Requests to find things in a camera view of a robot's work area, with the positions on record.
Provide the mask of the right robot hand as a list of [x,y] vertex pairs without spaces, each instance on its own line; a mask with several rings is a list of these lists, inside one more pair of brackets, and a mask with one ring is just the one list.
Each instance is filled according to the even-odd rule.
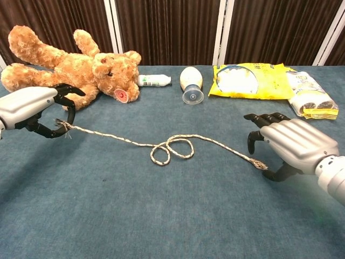
[[249,153],[254,153],[256,141],[264,141],[283,160],[276,172],[263,171],[263,176],[271,181],[282,182],[296,174],[314,175],[322,160],[340,156],[337,141],[301,119],[291,119],[279,112],[250,113],[244,118],[260,128],[247,137]]

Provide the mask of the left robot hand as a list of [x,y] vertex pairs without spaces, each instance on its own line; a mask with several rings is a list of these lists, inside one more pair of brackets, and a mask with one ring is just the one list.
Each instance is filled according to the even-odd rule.
[[30,86],[1,97],[1,131],[26,128],[46,138],[58,138],[69,128],[62,126],[52,130],[38,122],[42,112],[53,104],[66,106],[67,122],[72,124],[75,118],[75,103],[67,94],[85,96],[85,92],[72,85],[61,83],[54,87]]

